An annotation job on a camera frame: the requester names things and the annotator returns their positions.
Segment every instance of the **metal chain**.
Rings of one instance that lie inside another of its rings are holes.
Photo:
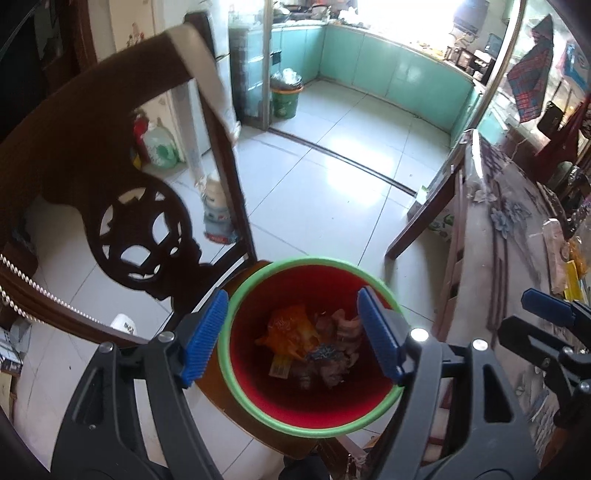
[[[47,291],[46,289],[44,289],[42,286],[40,286],[38,283],[36,283],[35,281],[33,281],[32,278],[27,277],[23,272],[21,272],[17,267],[15,267],[15,265],[13,265],[9,259],[7,259],[4,255],[0,254],[0,261],[2,261],[2,263],[4,265],[6,265],[6,267],[12,272],[14,273],[18,278],[20,278],[23,282],[29,284],[29,286],[31,286],[32,288],[34,288],[35,290],[37,290],[39,293],[41,293],[42,295],[44,295],[45,297],[47,297],[50,300],[53,300],[54,302],[56,302],[57,304],[61,305],[62,307],[65,307],[71,311],[73,311],[74,313],[77,313],[78,315],[82,315],[84,318],[87,318],[89,320],[92,320],[93,322],[96,323],[100,323],[98,320],[96,320],[95,318],[91,317],[90,315],[87,315],[86,313],[81,312],[78,309],[75,309],[73,306],[71,306],[70,304],[66,303],[65,301],[61,300],[60,298],[56,297],[53,293]],[[4,290],[2,288],[2,286],[0,285],[0,293],[2,294],[2,303],[6,306],[9,306],[10,308],[12,308],[16,313],[18,313],[21,317],[25,317],[27,320],[29,320],[30,322],[40,322],[43,323],[41,320],[39,320],[37,317],[25,312],[22,308],[20,308],[16,303],[14,303],[14,301],[10,298],[10,296],[8,295],[8,293],[6,293],[6,290]]]

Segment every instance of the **door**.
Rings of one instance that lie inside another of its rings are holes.
[[[271,0],[230,5],[230,76],[236,117],[263,130],[269,127],[271,25]]]

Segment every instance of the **wooden chair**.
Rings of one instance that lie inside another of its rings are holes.
[[[193,16],[192,22],[213,52],[207,17]],[[189,30],[198,35],[195,29]],[[165,329],[174,329],[241,259],[243,263],[225,284],[230,294],[252,272],[267,264],[256,260],[232,145],[206,98],[202,97],[201,102],[213,156],[240,235],[240,240],[218,261],[199,262],[202,252],[192,237],[193,226],[181,199],[163,181],[131,164],[134,109],[190,79],[170,37],[164,33],[91,67],[43,101],[0,145],[0,251],[38,194],[49,202],[74,206],[82,216],[93,255],[111,279],[159,300],[171,297],[173,315]],[[128,203],[119,200],[135,189],[144,191],[141,198]],[[110,230],[101,234],[101,223],[109,208],[113,211]],[[161,213],[169,232],[157,244],[151,232]],[[121,254],[131,245],[142,245],[150,252],[139,266],[121,260]],[[124,347],[146,342],[108,327],[111,319],[99,323],[43,294],[31,286],[32,280],[16,275],[9,260],[0,262],[0,286],[15,310],[95,343],[109,340]],[[314,440],[276,432],[247,414],[223,382],[216,352],[199,387],[235,423],[285,455],[302,458],[316,444]],[[0,420],[0,443],[9,445],[13,455],[8,456],[19,459],[20,468],[29,463],[26,472],[15,467],[18,475],[14,478],[40,478],[40,464],[24,450],[26,447],[4,419]]]

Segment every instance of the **floor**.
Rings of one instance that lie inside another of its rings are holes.
[[[450,152],[450,136],[411,113],[335,83],[304,87],[297,114],[274,128],[355,160],[413,191],[429,185]]]
[[[260,258],[274,261],[327,255],[358,264],[389,285],[409,323],[431,328],[447,245],[425,231],[396,262],[384,263],[387,246],[407,222],[409,195],[347,163],[269,132],[245,127],[238,152],[239,175]],[[210,155],[205,164],[211,168]],[[188,171],[178,168],[159,175],[190,211],[202,261],[218,258],[224,249],[203,237],[202,203]],[[170,303],[109,279],[90,253],[82,220],[74,209],[38,199],[28,211],[27,226],[38,250],[40,268],[35,279],[40,284],[105,323],[118,313],[127,314],[140,336],[151,338],[162,328],[170,315]],[[95,349],[96,345],[50,326],[33,326],[18,382],[15,427],[47,467],[67,403]],[[148,453],[153,461],[164,463],[145,384],[138,381],[136,390]],[[277,477],[282,461],[277,452],[234,425],[197,387],[187,391],[187,402],[225,480]],[[383,431],[392,413],[351,438],[364,445]]]

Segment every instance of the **trash can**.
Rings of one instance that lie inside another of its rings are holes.
[[[230,299],[217,348],[232,395],[253,417],[286,434],[328,438],[355,432],[394,405],[402,388],[385,377],[368,339],[359,359],[333,388],[302,390],[296,382],[269,376],[273,352],[255,344],[271,312],[305,304],[315,312],[344,309],[357,315],[357,292],[371,286],[386,308],[400,312],[381,281],[339,260],[305,257],[274,262],[250,276]]]
[[[271,89],[273,115],[282,119],[294,118],[297,110],[297,99],[303,89],[303,87],[297,90]]]

